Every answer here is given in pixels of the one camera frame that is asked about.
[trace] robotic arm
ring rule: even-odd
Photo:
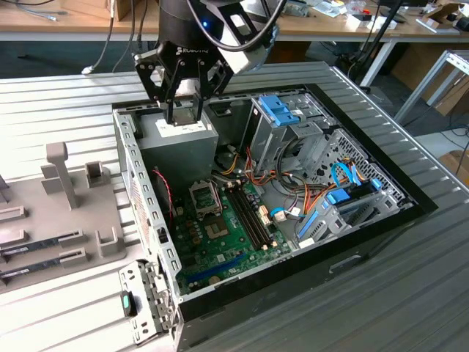
[[[159,102],[168,124],[199,121],[204,102],[220,95],[233,74],[259,67],[267,58],[278,32],[275,22],[287,0],[280,0],[259,30],[241,1],[160,0],[155,49],[134,59],[150,100]],[[260,1],[269,17],[267,0]],[[151,79],[157,67],[162,68],[160,86]],[[173,110],[176,91],[184,80],[195,82],[189,116]]]

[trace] open computer chassis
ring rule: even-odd
[[[366,151],[368,162],[378,165],[385,179],[399,189],[412,206],[333,241],[306,246],[274,263],[241,273],[218,285],[182,295],[176,281],[176,275],[182,267],[181,261],[158,204],[157,191],[153,189],[150,180],[155,165],[145,165],[139,143],[144,136],[142,119],[148,114],[159,114],[162,110],[148,102],[113,106],[122,176],[145,255],[141,261],[119,272],[123,306],[126,315],[130,317],[129,329],[133,330],[137,345],[170,334],[178,351],[192,348],[369,259],[402,234],[404,228],[422,220],[437,208],[347,114],[314,84],[231,93],[213,98],[210,103],[257,99],[266,92],[278,96],[305,92],[312,96],[319,104],[318,109],[333,118],[330,129],[340,128],[359,141],[360,149]],[[191,102],[182,99],[178,105],[180,109],[187,109]]]

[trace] aluminum profile table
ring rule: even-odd
[[[206,351],[465,351],[469,343],[469,190],[325,63],[266,65],[229,90],[316,83],[439,209],[379,255],[194,348]],[[117,270],[143,256],[119,176],[113,102],[145,99],[135,73],[0,81],[0,173],[38,176],[45,142],[66,141],[69,169],[112,174],[124,260],[0,295],[2,351],[132,351]],[[141,351],[172,351],[168,337]]]
[[[426,102],[429,106],[434,106],[442,96],[447,93],[455,83],[459,83],[464,75],[469,76],[469,50],[451,51],[445,50],[433,67],[425,75],[422,82],[416,87],[405,104],[397,112],[394,120],[401,122],[410,110],[417,103],[418,99],[425,93],[430,84],[438,76],[441,70],[447,65],[453,65],[454,69],[446,77],[445,81],[435,90],[430,99]]]

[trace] ram slot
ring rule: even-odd
[[[245,193],[240,189],[230,189],[226,195],[244,230],[247,232],[253,247],[256,250],[260,250],[264,245],[270,245],[272,240],[245,198]]]

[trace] red wire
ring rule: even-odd
[[[161,174],[161,172],[153,170],[153,172],[160,177],[161,180],[163,180],[164,186],[166,187],[166,190],[168,191],[168,199],[169,199],[169,227],[171,227],[171,223],[173,222],[173,200],[171,196],[171,189],[169,188],[168,181],[166,181],[166,178]]]

